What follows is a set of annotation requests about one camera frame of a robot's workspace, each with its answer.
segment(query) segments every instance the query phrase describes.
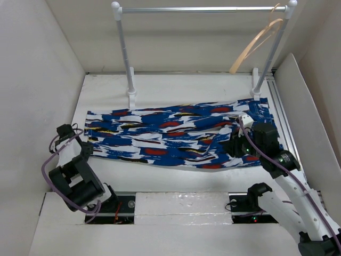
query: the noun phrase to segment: garment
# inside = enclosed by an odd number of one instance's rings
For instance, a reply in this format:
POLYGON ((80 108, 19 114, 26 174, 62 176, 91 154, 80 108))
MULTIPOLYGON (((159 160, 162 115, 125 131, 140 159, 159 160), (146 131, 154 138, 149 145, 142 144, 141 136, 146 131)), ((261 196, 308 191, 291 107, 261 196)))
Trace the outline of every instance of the garment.
POLYGON ((267 98, 165 108, 88 111, 85 135, 93 156, 162 166, 221 169, 260 165, 258 158, 233 158, 222 142, 239 128, 242 112, 255 123, 274 124, 267 98))

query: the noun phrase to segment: metal rail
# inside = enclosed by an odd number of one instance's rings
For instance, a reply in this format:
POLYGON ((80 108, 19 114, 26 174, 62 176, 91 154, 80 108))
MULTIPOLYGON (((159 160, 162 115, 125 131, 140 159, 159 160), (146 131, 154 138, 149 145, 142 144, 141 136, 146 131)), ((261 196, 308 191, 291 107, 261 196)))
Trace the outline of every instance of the metal rail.
MULTIPOLYGON (((273 7, 154 7, 125 8, 122 13, 221 13, 221 12, 270 12, 273 7)), ((274 12, 285 12, 285 6, 278 6, 274 12)))

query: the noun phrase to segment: white table surface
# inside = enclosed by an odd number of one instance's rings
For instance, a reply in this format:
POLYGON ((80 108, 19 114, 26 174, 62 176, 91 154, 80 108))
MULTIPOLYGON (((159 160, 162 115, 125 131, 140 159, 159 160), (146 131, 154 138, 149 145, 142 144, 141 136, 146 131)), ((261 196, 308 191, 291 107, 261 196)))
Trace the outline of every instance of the white table surface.
MULTIPOLYGON (((137 108, 250 98, 251 76, 229 74, 135 75, 137 108)), ((84 127, 88 110, 128 106, 124 75, 87 75, 73 122, 84 127)), ((274 110, 268 85, 263 97, 274 110)), ((273 111, 279 134, 283 130, 273 111)), ((246 191, 266 182, 282 194, 261 167, 198 171, 90 158, 102 182, 116 191, 246 191)), ((30 256, 46 255, 299 255, 278 224, 256 225, 85 225, 84 214, 68 210, 47 193, 30 256)))
MULTIPOLYGON (((250 98, 251 76, 230 74, 135 75, 136 108, 166 107, 186 103, 230 101, 250 98)), ((83 128, 88 110, 128 107, 125 75, 87 75, 73 123, 83 128)), ((274 110, 269 87, 262 86, 274 110)), ((273 111, 275 122, 279 119, 273 111)), ((277 125, 283 137, 281 125, 277 125)), ((159 167, 92 157, 88 161, 102 182, 116 191, 246 191, 258 182, 279 186, 260 166, 234 170, 199 170, 159 167)))

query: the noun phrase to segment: clothing rack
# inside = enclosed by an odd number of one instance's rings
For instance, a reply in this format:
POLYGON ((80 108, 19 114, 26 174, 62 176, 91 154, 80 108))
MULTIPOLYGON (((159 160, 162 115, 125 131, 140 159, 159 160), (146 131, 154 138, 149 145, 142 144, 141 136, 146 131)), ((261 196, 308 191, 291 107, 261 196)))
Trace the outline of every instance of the clothing rack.
POLYGON ((225 12, 284 12, 285 17, 283 24, 278 31, 273 45, 271 47, 269 56, 264 64, 264 68, 260 77, 258 76, 258 68, 253 70, 253 84, 250 90, 250 94, 255 98, 259 99, 261 95, 261 86, 265 75, 271 65, 273 57, 276 53, 278 45, 282 39, 284 30, 287 26, 289 19, 291 18, 295 7, 297 6, 297 0, 289 0, 286 6, 274 7, 154 7, 154 8, 125 8, 121 7, 118 2, 113 2, 111 4, 113 10, 113 16, 116 20, 116 25, 119 33, 119 40, 123 55, 124 66, 126 70, 127 80, 128 80, 128 95, 129 95, 129 108, 135 108, 135 96, 136 88, 134 87, 134 68, 129 65, 128 53, 126 44, 124 41, 123 27, 122 27, 122 15, 124 13, 225 13, 225 12))

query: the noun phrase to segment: hanger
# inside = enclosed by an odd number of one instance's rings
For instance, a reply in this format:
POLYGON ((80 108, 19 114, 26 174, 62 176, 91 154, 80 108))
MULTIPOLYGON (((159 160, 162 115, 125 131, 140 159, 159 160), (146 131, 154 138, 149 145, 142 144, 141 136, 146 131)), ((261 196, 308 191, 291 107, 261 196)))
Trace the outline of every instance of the hanger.
POLYGON ((270 15, 269 15, 269 24, 265 28, 263 28, 263 30, 261 32, 259 32, 258 35, 256 35, 254 39, 252 39, 252 41, 249 43, 249 45, 246 46, 246 48, 243 50, 243 52, 239 55, 237 60, 234 62, 234 64, 232 65, 232 67, 230 68, 230 71, 229 71, 231 74, 235 74, 237 72, 239 66, 242 64, 242 62, 247 57, 249 57, 254 51, 256 51, 266 40, 268 40, 271 36, 273 36, 274 34, 276 34, 278 32, 278 30, 282 26, 283 20, 282 19, 275 19, 274 21, 271 21, 272 20, 272 13, 278 6, 280 6, 280 4, 275 5, 275 7, 271 10, 270 15), (251 49, 254 47, 254 45, 257 43, 257 41, 261 37, 266 35, 274 27, 276 27, 276 29, 273 30, 273 32, 270 35, 268 35, 268 37, 266 39, 264 39, 261 43, 259 43, 251 51, 251 49))

